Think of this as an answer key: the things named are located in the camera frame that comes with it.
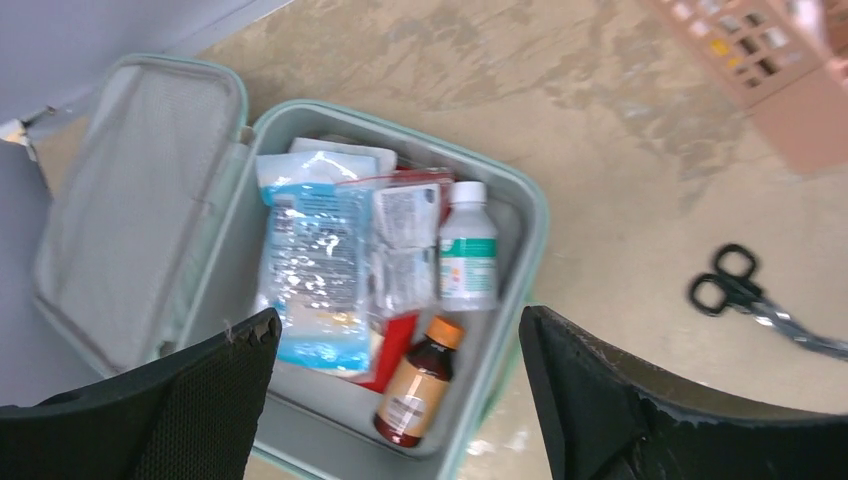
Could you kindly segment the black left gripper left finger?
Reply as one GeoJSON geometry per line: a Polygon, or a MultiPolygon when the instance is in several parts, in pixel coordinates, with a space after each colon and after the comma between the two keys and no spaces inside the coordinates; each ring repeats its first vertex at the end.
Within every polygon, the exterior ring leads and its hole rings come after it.
{"type": "Polygon", "coordinates": [[[268,308],[123,374],[3,406],[2,478],[243,478],[281,333],[268,308]]]}

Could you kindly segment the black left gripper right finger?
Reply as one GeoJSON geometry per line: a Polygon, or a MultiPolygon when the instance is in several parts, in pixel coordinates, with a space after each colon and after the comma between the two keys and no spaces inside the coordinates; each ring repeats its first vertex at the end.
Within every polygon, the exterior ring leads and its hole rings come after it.
{"type": "Polygon", "coordinates": [[[843,479],[847,419],[725,393],[546,306],[519,340],[556,479],[843,479]]]}

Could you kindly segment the black handled scissors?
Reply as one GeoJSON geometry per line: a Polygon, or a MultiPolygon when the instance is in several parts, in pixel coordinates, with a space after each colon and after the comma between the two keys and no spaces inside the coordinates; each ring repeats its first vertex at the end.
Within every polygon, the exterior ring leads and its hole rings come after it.
{"type": "Polygon", "coordinates": [[[695,310],[703,315],[718,317],[728,308],[751,316],[758,324],[769,327],[798,347],[847,361],[847,342],[822,336],[806,328],[785,308],[771,300],[766,291],[754,280],[759,267],[758,257],[738,243],[725,243],[713,254],[709,271],[695,276],[689,283],[687,298],[695,310]],[[723,266],[728,256],[740,256],[746,261],[741,273],[732,273],[723,266]],[[697,297],[705,284],[715,286],[722,294],[714,305],[708,305],[697,297]]]}

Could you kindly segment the brown bottle orange cap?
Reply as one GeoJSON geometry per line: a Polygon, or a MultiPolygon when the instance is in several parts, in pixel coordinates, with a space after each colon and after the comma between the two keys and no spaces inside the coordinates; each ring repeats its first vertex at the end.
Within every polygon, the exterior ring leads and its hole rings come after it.
{"type": "Polygon", "coordinates": [[[459,324],[441,316],[406,352],[388,382],[373,417],[377,432],[403,448],[428,432],[454,377],[454,354],[465,337],[459,324]]]}

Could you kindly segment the red first aid pouch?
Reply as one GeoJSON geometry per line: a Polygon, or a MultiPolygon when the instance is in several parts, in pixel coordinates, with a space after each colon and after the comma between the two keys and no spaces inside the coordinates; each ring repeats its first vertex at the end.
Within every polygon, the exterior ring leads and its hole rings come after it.
{"type": "Polygon", "coordinates": [[[376,350],[371,354],[369,370],[357,374],[351,382],[377,393],[383,393],[400,361],[411,347],[416,331],[419,311],[377,321],[372,332],[372,344],[376,350]]]}

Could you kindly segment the small white bottle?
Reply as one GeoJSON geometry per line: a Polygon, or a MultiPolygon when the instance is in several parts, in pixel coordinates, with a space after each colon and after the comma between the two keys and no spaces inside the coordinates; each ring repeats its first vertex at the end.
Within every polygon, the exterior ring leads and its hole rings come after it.
{"type": "Polygon", "coordinates": [[[439,230],[438,253],[444,311],[489,311],[497,304],[498,233],[486,205],[482,182],[456,182],[449,190],[449,214],[439,230]]]}

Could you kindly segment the blue wet wipes pack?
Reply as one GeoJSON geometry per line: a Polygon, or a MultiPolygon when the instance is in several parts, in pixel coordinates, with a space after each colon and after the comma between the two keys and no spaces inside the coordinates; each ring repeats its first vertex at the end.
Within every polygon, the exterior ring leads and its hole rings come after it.
{"type": "Polygon", "coordinates": [[[282,322],[281,362],[356,376],[370,370],[370,156],[326,150],[259,155],[269,208],[256,307],[282,322]]]}

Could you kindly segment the clear bag alcohol pads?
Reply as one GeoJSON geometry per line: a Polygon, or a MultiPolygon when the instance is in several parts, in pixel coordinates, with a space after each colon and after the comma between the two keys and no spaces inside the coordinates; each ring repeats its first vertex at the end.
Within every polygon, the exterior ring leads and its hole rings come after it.
{"type": "Polygon", "coordinates": [[[436,303],[438,230],[454,180],[447,168],[425,168],[338,185],[345,193],[362,195],[370,214],[370,291],[380,316],[392,318],[436,303]]]}

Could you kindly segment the white blue mask packet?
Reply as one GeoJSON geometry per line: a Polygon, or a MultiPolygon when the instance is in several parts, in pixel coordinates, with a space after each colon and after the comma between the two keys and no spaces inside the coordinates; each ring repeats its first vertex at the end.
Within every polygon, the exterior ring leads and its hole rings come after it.
{"type": "Polygon", "coordinates": [[[394,171],[398,162],[397,153],[390,149],[306,137],[296,137],[288,149],[288,153],[310,151],[327,151],[372,157],[377,160],[378,172],[381,174],[394,171]]]}

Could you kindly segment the green medicine case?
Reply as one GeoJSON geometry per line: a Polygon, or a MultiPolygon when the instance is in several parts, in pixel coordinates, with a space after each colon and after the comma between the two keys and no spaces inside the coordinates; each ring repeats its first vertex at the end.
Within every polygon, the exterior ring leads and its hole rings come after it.
{"type": "Polygon", "coordinates": [[[129,55],[109,72],[47,221],[34,266],[45,318],[103,376],[221,332],[251,311],[267,210],[260,154],[298,137],[385,147],[414,167],[447,167],[487,186],[499,241],[500,303],[462,313],[457,374],[422,443],[383,440],[377,393],[283,366],[272,377],[254,450],[309,478],[452,479],[509,355],[549,230],[540,187],[523,173],[402,125],[317,100],[247,120],[241,78],[218,64],[129,55]]]}

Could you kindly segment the peach desk file organizer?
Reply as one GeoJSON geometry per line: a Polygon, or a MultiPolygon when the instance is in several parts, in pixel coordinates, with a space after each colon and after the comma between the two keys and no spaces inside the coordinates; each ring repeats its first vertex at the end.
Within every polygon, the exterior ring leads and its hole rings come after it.
{"type": "Polygon", "coordinates": [[[648,1],[796,173],[847,161],[844,1],[648,1]]]}

